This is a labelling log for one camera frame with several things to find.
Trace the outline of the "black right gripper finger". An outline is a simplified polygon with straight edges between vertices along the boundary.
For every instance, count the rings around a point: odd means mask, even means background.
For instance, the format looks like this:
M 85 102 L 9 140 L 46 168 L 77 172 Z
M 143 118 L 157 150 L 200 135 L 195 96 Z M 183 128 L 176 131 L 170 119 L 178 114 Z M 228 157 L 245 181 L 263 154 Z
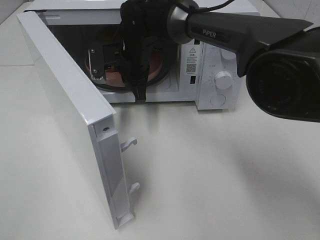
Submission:
M 88 50 L 90 75 L 93 80 L 102 80 L 105 74 L 103 45 L 92 42 Z
M 146 102 L 146 99 L 147 99 L 146 92 L 147 92 L 146 84 L 136 84 L 132 86 L 132 93 L 134 94 L 136 103 Z

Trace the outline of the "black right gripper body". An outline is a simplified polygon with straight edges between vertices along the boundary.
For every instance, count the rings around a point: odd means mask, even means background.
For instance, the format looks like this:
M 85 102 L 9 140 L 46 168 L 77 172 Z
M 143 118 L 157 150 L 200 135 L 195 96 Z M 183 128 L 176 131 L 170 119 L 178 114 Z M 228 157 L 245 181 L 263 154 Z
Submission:
M 120 5 L 124 48 L 116 68 L 126 87 L 148 84 L 153 50 L 162 52 L 162 66 L 170 72 L 169 11 L 167 0 L 127 0 Z

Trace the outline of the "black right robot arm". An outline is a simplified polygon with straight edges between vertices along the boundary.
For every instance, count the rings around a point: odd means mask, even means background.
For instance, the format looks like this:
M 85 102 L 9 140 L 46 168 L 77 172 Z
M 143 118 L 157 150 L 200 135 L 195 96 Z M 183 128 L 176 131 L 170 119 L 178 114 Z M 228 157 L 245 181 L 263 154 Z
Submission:
M 253 102 L 277 118 L 320 120 L 320 29 L 302 19 L 220 13 L 192 0 L 127 0 L 120 6 L 124 39 L 103 54 L 136 100 L 145 101 L 149 59 L 159 39 L 198 40 L 236 56 Z

